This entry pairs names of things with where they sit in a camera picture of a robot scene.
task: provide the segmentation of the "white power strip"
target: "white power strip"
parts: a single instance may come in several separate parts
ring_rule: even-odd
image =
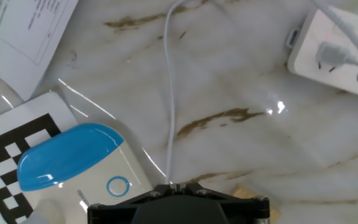
[[[331,7],[358,35],[358,15]],[[358,49],[351,40],[320,10],[313,10],[306,18],[288,61],[288,69],[317,82],[358,94],[358,66],[332,67],[316,61],[323,42],[346,47],[358,59]]]

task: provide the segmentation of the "blue plastic lid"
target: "blue plastic lid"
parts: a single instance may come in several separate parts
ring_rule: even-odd
[[[17,178],[23,191],[40,190],[66,181],[94,166],[124,139],[102,124],[81,124],[23,154]]]

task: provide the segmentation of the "screw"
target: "screw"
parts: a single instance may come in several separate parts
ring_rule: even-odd
[[[104,205],[101,203],[94,203],[91,205],[91,208],[102,208]]]
[[[159,197],[161,194],[159,192],[150,192],[147,194],[149,197]]]
[[[196,193],[199,194],[199,195],[207,195],[207,194],[210,193],[210,191],[207,190],[207,189],[201,189],[201,190],[197,190]]]
[[[260,201],[260,202],[269,200],[268,197],[261,196],[261,195],[255,196],[255,197],[253,197],[252,199],[257,200],[257,201]]]

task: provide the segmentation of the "checkerboard pattern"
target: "checkerboard pattern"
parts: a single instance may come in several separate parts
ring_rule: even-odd
[[[17,181],[17,163],[22,154],[59,133],[46,114],[0,135],[0,212],[8,224],[22,223],[33,211]]]

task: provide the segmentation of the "white cable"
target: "white cable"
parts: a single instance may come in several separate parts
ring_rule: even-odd
[[[316,6],[325,13],[353,42],[353,44],[358,49],[358,36],[353,32],[352,28],[349,27],[339,16],[336,15],[334,11],[332,11],[327,5],[320,2],[319,0],[312,0]],[[345,63],[358,65],[358,61],[354,59],[354,57],[347,58]]]
[[[171,17],[174,10],[180,6],[181,4],[187,2],[189,0],[180,0],[176,2],[168,11],[167,19],[165,20],[165,27],[164,27],[164,36],[163,36],[163,44],[164,44],[164,52],[165,52],[165,60],[167,61],[168,67],[168,74],[169,74],[169,85],[170,85],[170,92],[171,92],[171,127],[169,131],[169,138],[168,138],[168,149],[167,149],[167,170],[166,170],[166,177],[165,177],[165,184],[170,183],[171,179],[171,166],[172,166],[172,145],[173,145],[173,137],[175,135],[175,97],[173,95],[173,84],[172,84],[172,72],[169,64],[169,57],[168,57],[168,47],[167,47],[167,38],[168,38],[168,24],[169,18]]]
[[[180,6],[181,4],[187,2],[189,0],[179,0],[176,2],[168,11],[167,19],[165,20],[164,26],[164,36],[163,36],[163,44],[164,44],[164,52],[165,52],[165,60],[167,61],[167,68],[169,74],[169,84],[170,84],[170,94],[171,94],[171,121],[170,121],[170,132],[168,138],[168,149],[167,149],[167,170],[166,170],[166,177],[165,177],[165,184],[170,183],[171,178],[171,166],[172,166],[172,145],[173,145],[173,137],[175,135],[175,97],[173,95],[173,82],[172,82],[172,72],[169,63],[168,57],[168,47],[167,47],[167,39],[168,39],[168,24],[169,18],[171,17],[174,10]],[[353,42],[353,44],[358,49],[358,36],[352,31],[352,29],[345,24],[345,22],[338,17],[335,12],[330,10],[327,5],[319,2],[318,0],[312,0],[317,7],[319,7]],[[347,63],[358,65],[358,62],[350,60]]]

